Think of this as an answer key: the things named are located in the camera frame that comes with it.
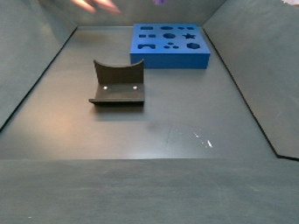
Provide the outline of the blurred bare human hand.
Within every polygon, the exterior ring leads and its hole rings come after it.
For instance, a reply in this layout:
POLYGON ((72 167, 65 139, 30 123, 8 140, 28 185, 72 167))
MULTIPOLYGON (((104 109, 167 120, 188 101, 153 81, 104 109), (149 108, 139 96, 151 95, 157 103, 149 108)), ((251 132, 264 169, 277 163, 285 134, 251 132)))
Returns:
POLYGON ((101 9, 111 14, 120 13, 120 9, 111 0, 71 0, 71 2, 89 13, 95 13, 97 9, 101 9))

